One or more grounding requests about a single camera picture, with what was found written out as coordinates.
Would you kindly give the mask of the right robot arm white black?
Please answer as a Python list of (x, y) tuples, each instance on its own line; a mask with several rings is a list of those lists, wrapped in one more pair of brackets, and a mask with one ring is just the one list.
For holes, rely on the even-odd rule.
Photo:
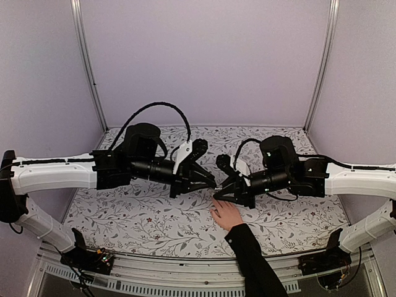
[(334, 269), (362, 245), (395, 229), (395, 166), (344, 164), (324, 155), (296, 153), (289, 137), (271, 136), (259, 143), (264, 170), (251, 172), (237, 156), (219, 155), (216, 164), (227, 174), (214, 195), (253, 209), (256, 196), (286, 189), (294, 196), (362, 195), (386, 197), (378, 210), (330, 235), (320, 265)]

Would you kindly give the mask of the person's bare hand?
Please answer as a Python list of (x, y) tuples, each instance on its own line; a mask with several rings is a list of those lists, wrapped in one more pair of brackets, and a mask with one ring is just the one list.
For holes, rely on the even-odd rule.
[(244, 223), (239, 210), (230, 202), (212, 198), (212, 204), (213, 208), (210, 209), (210, 214), (224, 230), (230, 231), (234, 226)]

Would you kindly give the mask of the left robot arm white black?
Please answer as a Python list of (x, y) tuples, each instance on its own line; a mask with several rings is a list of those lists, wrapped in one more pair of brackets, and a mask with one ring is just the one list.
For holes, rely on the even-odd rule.
[(208, 149), (206, 140), (185, 141), (177, 149), (176, 158), (167, 160), (164, 155), (156, 155), (158, 148), (167, 151), (160, 134), (159, 127), (139, 123), (126, 129), (116, 148), (36, 160), (6, 151), (1, 162), (1, 221), (30, 230), (67, 254), (78, 268), (87, 268), (92, 255), (81, 232), (53, 219), (28, 194), (65, 188), (114, 189), (137, 178), (170, 185), (171, 198), (215, 188), (214, 175), (197, 163)]

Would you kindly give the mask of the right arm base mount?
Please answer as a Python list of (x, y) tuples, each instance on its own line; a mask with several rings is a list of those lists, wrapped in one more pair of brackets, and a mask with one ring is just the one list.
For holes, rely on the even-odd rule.
[(303, 275), (325, 272), (351, 264), (350, 252), (345, 252), (340, 248), (342, 231), (343, 229), (339, 228), (330, 234), (324, 251), (298, 258), (298, 268)]

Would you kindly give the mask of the black sleeved forearm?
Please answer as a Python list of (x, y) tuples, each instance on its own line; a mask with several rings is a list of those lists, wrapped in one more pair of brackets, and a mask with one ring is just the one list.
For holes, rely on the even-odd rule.
[(263, 258), (259, 242), (247, 224), (232, 227), (225, 236), (244, 277), (246, 296), (287, 296), (288, 293), (269, 263)]

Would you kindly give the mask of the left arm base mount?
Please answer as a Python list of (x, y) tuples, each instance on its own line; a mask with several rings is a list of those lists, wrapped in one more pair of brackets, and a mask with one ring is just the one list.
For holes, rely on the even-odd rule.
[(89, 251), (82, 233), (75, 228), (71, 230), (75, 236), (74, 248), (61, 253), (61, 263), (79, 270), (110, 275), (114, 264), (114, 252), (104, 247)]

